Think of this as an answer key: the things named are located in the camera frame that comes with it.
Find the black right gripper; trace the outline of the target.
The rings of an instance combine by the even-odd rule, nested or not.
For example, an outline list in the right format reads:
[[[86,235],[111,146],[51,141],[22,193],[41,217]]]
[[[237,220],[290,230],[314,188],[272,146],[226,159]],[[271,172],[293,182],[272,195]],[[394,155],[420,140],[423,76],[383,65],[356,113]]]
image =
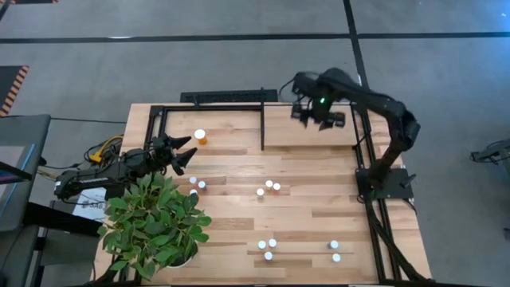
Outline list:
[[[291,118],[299,120],[305,128],[308,127],[308,120],[312,119],[318,124],[319,130],[323,131],[330,128],[343,128],[346,124],[344,112],[332,112],[331,102],[312,101],[310,105],[304,107],[295,102],[291,109]]]

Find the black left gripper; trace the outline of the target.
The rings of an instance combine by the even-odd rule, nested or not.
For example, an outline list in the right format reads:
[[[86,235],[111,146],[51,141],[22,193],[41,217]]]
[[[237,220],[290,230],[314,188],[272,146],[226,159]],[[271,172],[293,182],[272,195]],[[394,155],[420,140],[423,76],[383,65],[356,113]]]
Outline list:
[[[191,136],[174,138],[167,134],[153,137],[151,140],[152,152],[147,156],[148,168],[150,170],[162,170],[170,166],[176,175],[184,175],[184,169],[198,149],[193,147],[182,154],[175,154],[175,149],[180,149],[191,139]]]

